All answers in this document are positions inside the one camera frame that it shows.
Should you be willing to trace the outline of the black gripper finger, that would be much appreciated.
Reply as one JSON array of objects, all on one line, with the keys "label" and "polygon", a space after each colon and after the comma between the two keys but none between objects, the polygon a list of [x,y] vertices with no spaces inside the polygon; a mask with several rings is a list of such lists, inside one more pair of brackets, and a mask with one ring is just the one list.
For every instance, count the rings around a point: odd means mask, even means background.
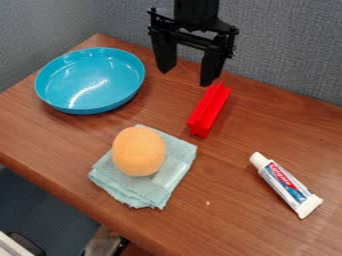
[{"label": "black gripper finger", "polygon": [[220,76],[225,62],[225,50],[223,48],[208,47],[201,58],[200,85],[208,86]]},{"label": "black gripper finger", "polygon": [[168,34],[155,30],[149,32],[156,66],[167,73],[176,65],[177,44]]}]

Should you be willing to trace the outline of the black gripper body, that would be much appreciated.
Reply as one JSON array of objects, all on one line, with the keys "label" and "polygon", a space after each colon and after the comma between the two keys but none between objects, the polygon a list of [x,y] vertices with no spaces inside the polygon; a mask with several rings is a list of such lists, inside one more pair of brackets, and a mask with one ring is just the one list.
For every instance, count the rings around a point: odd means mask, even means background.
[{"label": "black gripper body", "polygon": [[220,20],[217,11],[219,0],[173,0],[172,10],[156,7],[148,10],[148,30],[168,34],[177,45],[199,50],[223,48],[225,58],[231,58],[239,29]]}]

